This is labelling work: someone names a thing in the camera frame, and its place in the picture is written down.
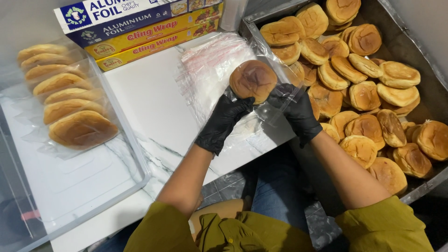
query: clear plastic container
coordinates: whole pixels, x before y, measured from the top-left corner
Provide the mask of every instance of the clear plastic container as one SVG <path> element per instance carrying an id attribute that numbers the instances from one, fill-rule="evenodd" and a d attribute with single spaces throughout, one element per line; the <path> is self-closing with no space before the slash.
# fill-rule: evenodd
<path id="1" fill-rule="evenodd" d="M 89 63 L 118 118 L 120 134 L 68 160 L 38 152 L 40 143 L 21 139 L 33 130 L 14 119 L 19 113 L 14 104 L 21 99 L 0 97 L 2 252 L 28 252 L 128 197 L 150 179 L 137 137 L 112 89 L 93 58 Z M 16 84 L 20 69 L 9 68 L 14 70 L 0 76 L 2 91 L 11 84 L 25 85 Z"/>

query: person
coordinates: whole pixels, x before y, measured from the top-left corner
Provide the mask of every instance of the person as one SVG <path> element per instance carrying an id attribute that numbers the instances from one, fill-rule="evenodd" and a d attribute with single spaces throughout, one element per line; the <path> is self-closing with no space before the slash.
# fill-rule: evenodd
<path id="1" fill-rule="evenodd" d="M 282 84 L 286 91 L 291 86 Z M 433 251 L 425 225 L 413 210 L 389 194 L 322 130 L 306 93 L 296 97 L 284 115 L 301 147 L 309 144 L 313 148 L 347 209 L 336 222 L 350 242 L 350 251 Z M 287 97 L 274 92 L 268 99 L 278 107 Z M 224 216 L 208 211 L 196 217 L 198 224 L 193 226 L 199 230 L 190 228 L 207 168 L 253 102 L 253 97 L 236 102 L 220 97 L 193 146 L 130 236 L 125 252 L 314 251 L 303 206 L 294 203 L 301 201 L 301 196 L 291 188 L 296 183 L 288 169 L 291 164 L 281 157 L 271 158 L 271 164 L 261 168 L 252 211 Z M 285 206 L 288 209 L 277 211 Z M 220 210 L 216 204 L 206 208 L 210 207 Z"/>

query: blue jeans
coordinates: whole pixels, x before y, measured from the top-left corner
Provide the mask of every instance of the blue jeans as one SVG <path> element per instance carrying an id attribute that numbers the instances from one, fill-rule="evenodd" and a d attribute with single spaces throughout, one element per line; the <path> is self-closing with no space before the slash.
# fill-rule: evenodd
<path id="1" fill-rule="evenodd" d="M 252 212 L 286 222 L 306 233 L 305 207 L 309 202 L 300 190 L 299 163 L 288 146 L 261 156 Z"/>

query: white wall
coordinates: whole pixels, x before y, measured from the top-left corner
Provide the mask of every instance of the white wall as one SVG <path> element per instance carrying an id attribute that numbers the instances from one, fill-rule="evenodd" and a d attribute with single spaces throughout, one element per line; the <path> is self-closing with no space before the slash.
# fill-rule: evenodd
<path id="1" fill-rule="evenodd" d="M 448 77 L 448 0 L 389 0 Z"/>

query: olive green sleeve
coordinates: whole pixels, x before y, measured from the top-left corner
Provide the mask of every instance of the olive green sleeve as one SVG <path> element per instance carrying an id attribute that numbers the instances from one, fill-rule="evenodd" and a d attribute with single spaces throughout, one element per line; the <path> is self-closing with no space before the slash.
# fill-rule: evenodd
<path id="1" fill-rule="evenodd" d="M 336 223 L 350 241 L 351 252 L 433 252 L 425 224 L 396 196 L 361 209 L 348 210 Z"/>
<path id="2" fill-rule="evenodd" d="M 199 252 L 188 219 L 175 207 L 154 202 L 126 244 L 124 252 Z"/>

